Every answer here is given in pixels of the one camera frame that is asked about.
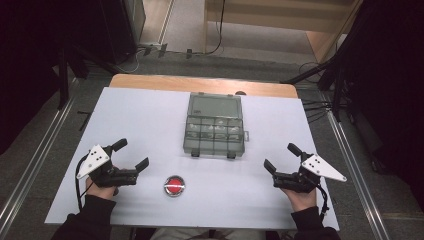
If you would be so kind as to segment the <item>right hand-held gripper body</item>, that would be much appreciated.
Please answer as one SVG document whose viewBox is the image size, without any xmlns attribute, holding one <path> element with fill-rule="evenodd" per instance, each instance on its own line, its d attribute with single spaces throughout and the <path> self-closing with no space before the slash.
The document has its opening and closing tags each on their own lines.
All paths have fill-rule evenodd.
<svg viewBox="0 0 424 240">
<path fill-rule="evenodd" d="M 297 172 L 291 174 L 273 171 L 273 186 L 297 193 L 310 193 L 321 186 L 321 179 L 328 178 L 346 182 L 347 178 L 317 154 L 301 154 Z"/>
</svg>

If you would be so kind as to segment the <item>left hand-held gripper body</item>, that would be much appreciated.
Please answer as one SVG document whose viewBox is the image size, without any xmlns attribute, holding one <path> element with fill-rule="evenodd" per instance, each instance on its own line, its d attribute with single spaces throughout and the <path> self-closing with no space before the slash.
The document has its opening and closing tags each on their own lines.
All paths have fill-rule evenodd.
<svg viewBox="0 0 424 240">
<path fill-rule="evenodd" d="M 98 187 L 135 185 L 139 173 L 136 169 L 119 169 L 112 163 L 112 145 L 94 145 L 82 158 L 76 172 L 78 180 L 89 176 Z"/>
</svg>

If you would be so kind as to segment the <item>person's left hand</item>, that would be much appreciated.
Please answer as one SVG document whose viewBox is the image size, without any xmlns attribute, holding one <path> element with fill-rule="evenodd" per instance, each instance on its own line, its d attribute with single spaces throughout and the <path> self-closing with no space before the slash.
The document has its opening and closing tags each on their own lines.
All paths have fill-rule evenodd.
<svg viewBox="0 0 424 240">
<path fill-rule="evenodd" d="M 116 187 L 98 187 L 90 177 L 86 179 L 86 193 L 102 199 L 111 200 L 115 194 Z"/>
</svg>

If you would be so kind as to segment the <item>person's right hand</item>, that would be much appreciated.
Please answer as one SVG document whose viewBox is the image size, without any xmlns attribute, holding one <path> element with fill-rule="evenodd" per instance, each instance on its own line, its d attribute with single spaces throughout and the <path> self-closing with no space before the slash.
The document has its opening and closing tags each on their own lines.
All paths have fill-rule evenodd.
<svg viewBox="0 0 424 240">
<path fill-rule="evenodd" d="M 294 212 L 306 210 L 317 205 L 316 190 L 309 193 L 298 193 L 293 190 L 283 189 L 288 197 Z"/>
</svg>

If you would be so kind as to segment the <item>white table mat board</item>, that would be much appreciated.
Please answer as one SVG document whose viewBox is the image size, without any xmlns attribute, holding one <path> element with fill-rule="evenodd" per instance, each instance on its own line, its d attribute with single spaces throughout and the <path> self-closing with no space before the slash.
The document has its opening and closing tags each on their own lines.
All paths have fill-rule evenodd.
<svg viewBox="0 0 424 240">
<path fill-rule="evenodd" d="M 132 168 L 149 158 L 136 185 L 116 196 L 114 225 L 230 229 L 292 229 L 291 205 L 273 186 L 263 163 L 292 173 L 300 160 L 289 143 L 312 153 L 314 141 L 300 100 L 244 96 L 244 127 L 249 133 L 242 157 L 193 158 L 183 150 L 189 104 L 186 92 L 125 88 L 103 90 L 72 158 L 78 162 L 96 144 L 107 146 L 126 138 L 113 163 Z M 164 183 L 178 175 L 185 190 L 178 197 L 164 192 Z"/>
</svg>

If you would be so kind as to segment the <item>red round silver-rimmed cap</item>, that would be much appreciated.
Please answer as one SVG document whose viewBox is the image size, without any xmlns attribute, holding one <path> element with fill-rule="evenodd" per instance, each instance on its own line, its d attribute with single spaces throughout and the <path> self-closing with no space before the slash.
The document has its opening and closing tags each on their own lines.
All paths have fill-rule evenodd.
<svg viewBox="0 0 424 240">
<path fill-rule="evenodd" d="M 178 175 L 170 176 L 164 183 L 164 192 L 169 197 L 178 197 L 185 190 L 185 181 Z"/>
</svg>

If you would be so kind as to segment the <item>clear plastic compartment box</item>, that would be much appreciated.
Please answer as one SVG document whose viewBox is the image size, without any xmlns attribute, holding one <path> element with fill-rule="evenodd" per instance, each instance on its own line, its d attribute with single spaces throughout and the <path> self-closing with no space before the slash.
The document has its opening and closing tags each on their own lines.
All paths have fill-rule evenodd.
<svg viewBox="0 0 424 240">
<path fill-rule="evenodd" d="M 192 157 L 219 155 L 229 159 L 245 153 L 241 97 L 191 93 L 185 124 L 184 152 Z"/>
</svg>

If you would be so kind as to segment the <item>black stand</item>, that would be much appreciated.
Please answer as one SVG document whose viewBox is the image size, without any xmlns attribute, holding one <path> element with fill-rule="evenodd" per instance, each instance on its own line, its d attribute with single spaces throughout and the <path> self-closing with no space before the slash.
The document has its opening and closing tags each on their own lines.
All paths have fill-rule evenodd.
<svg viewBox="0 0 424 240">
<path fill-rule="evenodd" d="M 68 68 L 71 68 L 77 78 L 86 79 L 89 69 L 84 62 L 85 59 L 88 59 L 112 75 L 120 73 L 117 67 L 101 60 L 81 46 L 64 42 L 59 50 L 59 110 L 62 110 L 70 99 Z"/>
<path fill-rule="evenodd" d="M 323 72 L 322 77 L 317 83 L 320 91 L 328 90 L 331 85 L 334 86 L 333 100 L 330 108 L 336 121 L 340 122 L 341 97 L 344 86 L 344 69 L 341 67 L 340 59 L 337 56 L 331 57 L 324 63 L 318 64 L 314 68 L 301 73 L 292 79 L 280 80 L 279 83 L 294 85 L 315 74 L 318 74 L 319 72 Z"/>
</svg>

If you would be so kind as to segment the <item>wooden table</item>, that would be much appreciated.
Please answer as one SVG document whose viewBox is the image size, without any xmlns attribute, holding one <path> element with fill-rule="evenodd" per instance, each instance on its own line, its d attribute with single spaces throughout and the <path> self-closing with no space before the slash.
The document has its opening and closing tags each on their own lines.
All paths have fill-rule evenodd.
<svg viewBox="0 0 424 240">
<path fill-rule="evenodd" d="M 237 92 L 243 92 L 247 96 L 298 97 L 296 88 L 290 84 L 251 82 L 237 79 L 116 74 L 112 77 L 109 86 L 115 88 L 139 88 L 214 94 L 236 94 Z"/>
</svg>

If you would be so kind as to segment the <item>black cabinet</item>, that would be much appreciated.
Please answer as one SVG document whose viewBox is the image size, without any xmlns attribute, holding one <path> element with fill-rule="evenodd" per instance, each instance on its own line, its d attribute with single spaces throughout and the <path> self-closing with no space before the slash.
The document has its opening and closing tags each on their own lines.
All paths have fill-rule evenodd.
<svg viewBox="0 0 424 240">
<path fill-rule="evenodd" d="M 114 64 L 137 51 L 146 14 L 143 0 L 99 0 L 109 47 L 106 59 Z"/>
</svg>

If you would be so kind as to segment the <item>light wooden furniture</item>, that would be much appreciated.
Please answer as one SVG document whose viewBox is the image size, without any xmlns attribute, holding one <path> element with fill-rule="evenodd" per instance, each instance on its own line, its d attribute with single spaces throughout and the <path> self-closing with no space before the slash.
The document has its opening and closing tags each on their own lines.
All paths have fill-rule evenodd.
<svg viewBox="0 0 424 240">
<path fill-rule="evenodd" d="M 315 59 L 330 58 L 347 34 L 364 0 L 205 0 L 204 23 L 225 23 L 303 30 Z"/>
</svg>

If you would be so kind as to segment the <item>small black floor bracket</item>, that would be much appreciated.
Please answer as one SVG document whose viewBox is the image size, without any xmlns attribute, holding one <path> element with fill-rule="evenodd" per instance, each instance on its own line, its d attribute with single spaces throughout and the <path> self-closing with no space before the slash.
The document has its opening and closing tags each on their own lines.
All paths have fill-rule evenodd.
<svg viewBox="0 0 424 240">
<path fill-rule="evenodd" d="M 88 122 L 89 122 L 89 120 L 90 120 L 90 118 L 92 116 L 92 112 L 88 112 L 88 111 L 77 111 L 77 114 L 84 115 L 85 116 L 85 118 L 83 120 L 83 123 L 82 123 L 82 125 L 79 128 L 79 131 L 82 132 L 83 130 L 85 130 L 85 128 L 86 128 L 86 126 L 87 126 L 87 124 L 88 124 Z"/>
</svg>

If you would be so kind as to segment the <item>metal floor rail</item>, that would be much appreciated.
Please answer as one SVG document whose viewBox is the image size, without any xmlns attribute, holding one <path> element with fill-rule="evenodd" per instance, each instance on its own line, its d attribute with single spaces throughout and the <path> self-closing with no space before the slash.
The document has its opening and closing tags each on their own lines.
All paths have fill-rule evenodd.
<svg viewBox="0 0 424 240">
<path fill-rule="evenodd" d="M 346 138 L 342 124 L 336 120 L 332 113 L 328 113 L 328 119 L 375 239 L 392 240 L 368 185 L 361 173 L 353 150 Z"/>
<path fill-rule="evenodd" d="M 48 101 L 0 156 L 0 238 L 19 212 L 74 99 L 71 96 L 59 108 Z"/>
</svg>

